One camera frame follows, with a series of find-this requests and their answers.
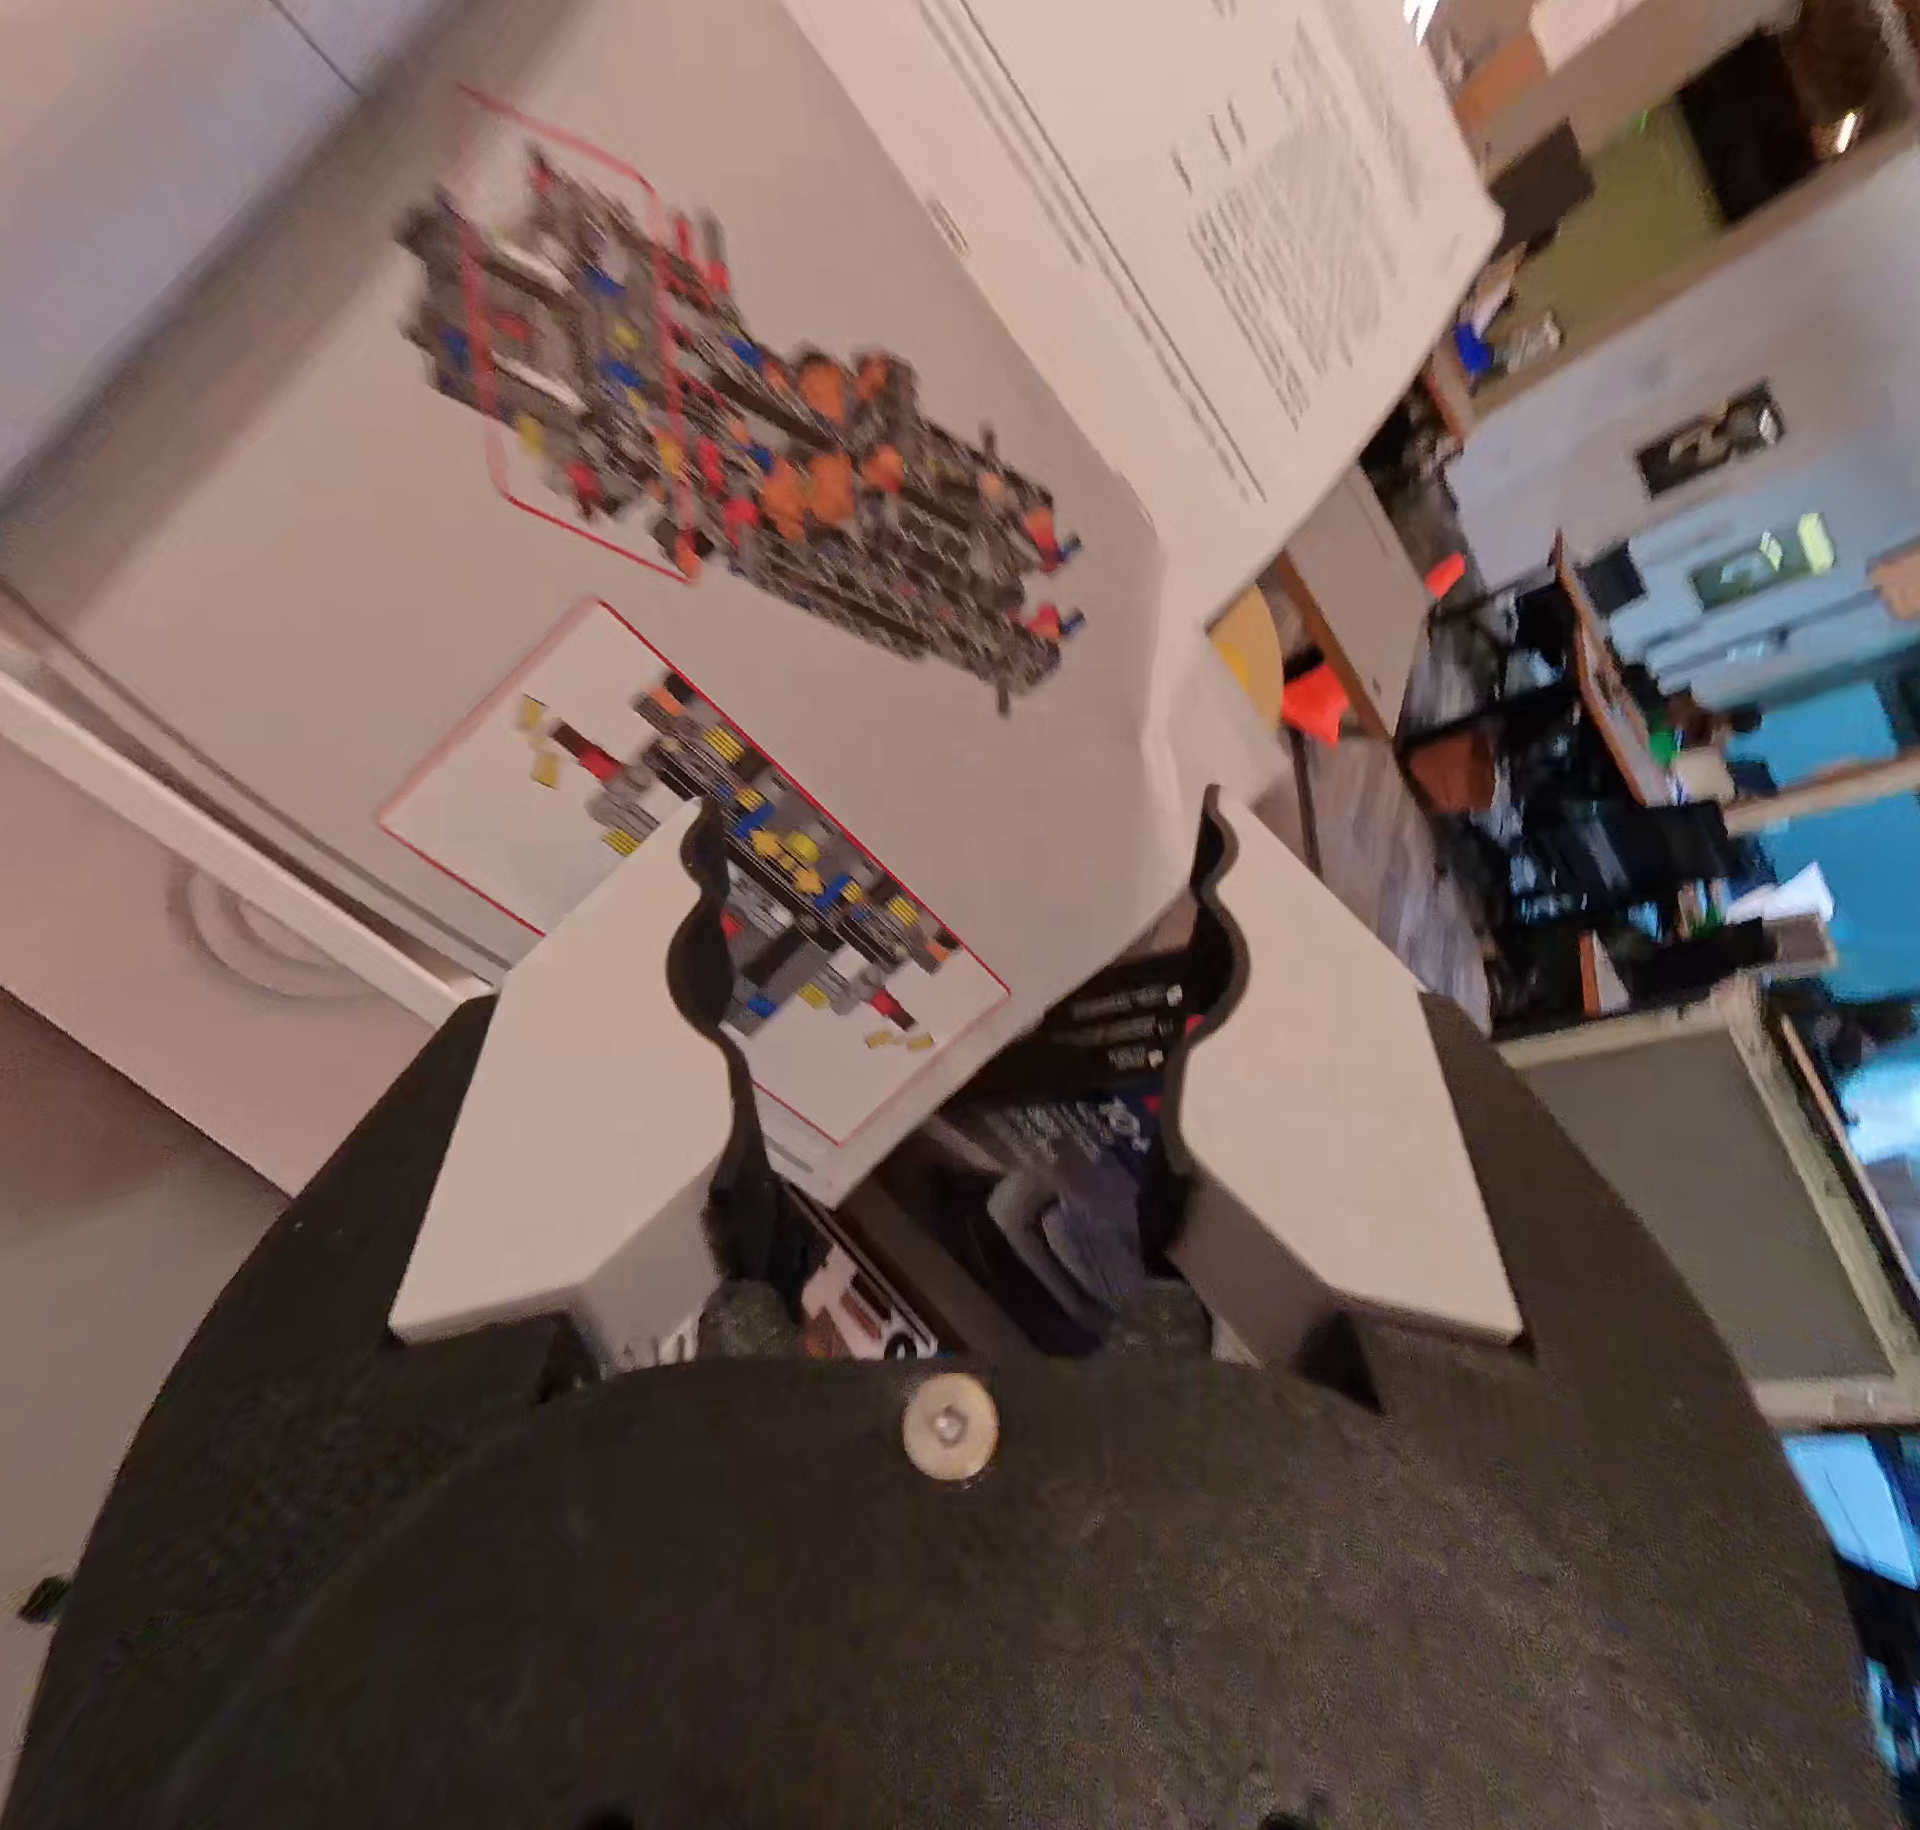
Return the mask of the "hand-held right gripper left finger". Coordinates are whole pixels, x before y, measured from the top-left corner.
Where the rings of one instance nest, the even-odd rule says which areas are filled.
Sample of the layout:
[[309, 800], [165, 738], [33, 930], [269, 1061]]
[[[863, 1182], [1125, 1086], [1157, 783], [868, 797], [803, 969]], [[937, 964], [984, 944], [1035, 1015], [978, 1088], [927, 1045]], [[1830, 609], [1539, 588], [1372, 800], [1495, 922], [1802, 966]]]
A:
[[782, 1187], [724, 1030], [728, 894], [724, 816], [685, 802], [517, 966], [394, 1338], [561, 1316], [593, 1362], [667, 1362], [724, 1284], [771, 1279]]

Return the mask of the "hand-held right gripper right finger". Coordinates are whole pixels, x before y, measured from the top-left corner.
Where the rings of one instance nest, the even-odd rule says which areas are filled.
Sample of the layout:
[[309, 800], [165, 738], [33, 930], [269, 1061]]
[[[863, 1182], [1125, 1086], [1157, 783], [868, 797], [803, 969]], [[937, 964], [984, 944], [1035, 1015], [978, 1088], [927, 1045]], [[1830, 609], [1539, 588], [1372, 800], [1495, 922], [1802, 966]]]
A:
[[1201, 802], [1191, 894], [1212, 1000], [1165, 1075], [1165, 1258], [1230, 1358], [1306, 1373], [1362, 1324], [1516, 1350], [1428, 991], [1225, 787]]

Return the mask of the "lego instruction booklet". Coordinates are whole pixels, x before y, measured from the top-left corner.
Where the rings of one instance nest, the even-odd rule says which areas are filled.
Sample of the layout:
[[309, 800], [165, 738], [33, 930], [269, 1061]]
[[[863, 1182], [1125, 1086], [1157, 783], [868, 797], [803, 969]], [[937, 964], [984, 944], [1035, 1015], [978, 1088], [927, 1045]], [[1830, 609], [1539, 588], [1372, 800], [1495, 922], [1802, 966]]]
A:
[[818, 1196], [1279, 767], [783, 0], [4, 0], [4, 648], [488, 987], [731, 810]]

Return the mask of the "black printed box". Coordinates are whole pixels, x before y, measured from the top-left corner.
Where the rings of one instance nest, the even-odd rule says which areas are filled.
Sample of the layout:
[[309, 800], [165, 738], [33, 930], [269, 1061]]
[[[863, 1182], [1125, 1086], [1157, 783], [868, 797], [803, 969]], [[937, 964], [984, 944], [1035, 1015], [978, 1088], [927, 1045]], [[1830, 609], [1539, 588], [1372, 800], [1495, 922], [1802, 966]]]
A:
[[953, 1098], [999, 1110], [1079, 1103], [1123, 1090], [1155, 1096], [1187, 1030], [1187, 948], [1104, 968], [1007, 1045]]

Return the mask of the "white plastic seat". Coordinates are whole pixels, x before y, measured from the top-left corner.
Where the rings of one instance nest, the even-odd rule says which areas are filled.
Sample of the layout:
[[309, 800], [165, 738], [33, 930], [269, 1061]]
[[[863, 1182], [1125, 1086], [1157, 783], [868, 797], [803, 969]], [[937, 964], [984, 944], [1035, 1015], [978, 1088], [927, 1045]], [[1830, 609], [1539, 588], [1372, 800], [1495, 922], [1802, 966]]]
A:
[[3, 900], [4, 991], [287, 1193], [490, 991], [68, 715], [12, 648]]

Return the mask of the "grey framed board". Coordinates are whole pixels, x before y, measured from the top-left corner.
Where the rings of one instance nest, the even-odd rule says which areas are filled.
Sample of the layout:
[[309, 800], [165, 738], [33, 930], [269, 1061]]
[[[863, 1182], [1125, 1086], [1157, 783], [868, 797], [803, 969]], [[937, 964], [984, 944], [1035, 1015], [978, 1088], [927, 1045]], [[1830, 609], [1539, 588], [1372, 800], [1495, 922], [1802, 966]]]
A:
[[1779, 1431], [1915, 1431], [1915, 1266], [1760, 979], [1502, 1057], [1663, 1243]]

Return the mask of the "yellow round object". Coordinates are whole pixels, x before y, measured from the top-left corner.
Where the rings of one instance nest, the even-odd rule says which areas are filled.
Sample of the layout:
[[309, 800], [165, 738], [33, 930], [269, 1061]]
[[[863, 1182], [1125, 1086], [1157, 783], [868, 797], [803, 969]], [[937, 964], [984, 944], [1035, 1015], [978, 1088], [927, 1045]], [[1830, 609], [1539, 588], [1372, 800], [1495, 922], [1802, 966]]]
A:
[[1283, 723], [1285, 652], [1269, 601], [1247, 588], [1213, 619], [1212, 646], [1266, 731]]

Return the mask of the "grey desk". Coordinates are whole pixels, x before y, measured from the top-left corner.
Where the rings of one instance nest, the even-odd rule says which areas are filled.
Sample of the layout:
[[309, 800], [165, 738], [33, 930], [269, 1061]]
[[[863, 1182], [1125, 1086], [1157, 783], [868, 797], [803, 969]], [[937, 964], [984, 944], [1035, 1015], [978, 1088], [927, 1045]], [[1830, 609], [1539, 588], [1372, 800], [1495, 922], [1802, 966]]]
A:
[[1428, 646], [1431, 599], [1360, 467], [1288, 537], [1277, 576], [1362, 733], [1390, 745]]

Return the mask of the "white printed paper sheet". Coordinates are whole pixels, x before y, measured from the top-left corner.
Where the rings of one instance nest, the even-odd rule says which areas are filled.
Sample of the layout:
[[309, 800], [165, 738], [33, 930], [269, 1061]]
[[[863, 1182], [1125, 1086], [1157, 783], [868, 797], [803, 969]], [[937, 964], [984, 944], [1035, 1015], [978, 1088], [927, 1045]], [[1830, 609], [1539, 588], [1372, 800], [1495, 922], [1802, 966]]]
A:
[[1502, 217], [1403, 0], [783, 0], [1215, 616]]

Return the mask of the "framed wall picture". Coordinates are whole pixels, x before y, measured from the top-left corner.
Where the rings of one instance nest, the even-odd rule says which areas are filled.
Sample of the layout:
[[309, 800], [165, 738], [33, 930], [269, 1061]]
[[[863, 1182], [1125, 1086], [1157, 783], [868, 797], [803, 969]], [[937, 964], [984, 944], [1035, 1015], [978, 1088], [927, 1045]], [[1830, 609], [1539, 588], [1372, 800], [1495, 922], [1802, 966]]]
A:
[[1784, 435], [1784, 411], [1768, 385], [1754, 381], [1639, 447], [1635, 466], [1646, 497], [1660, 500], [1773, 452]]

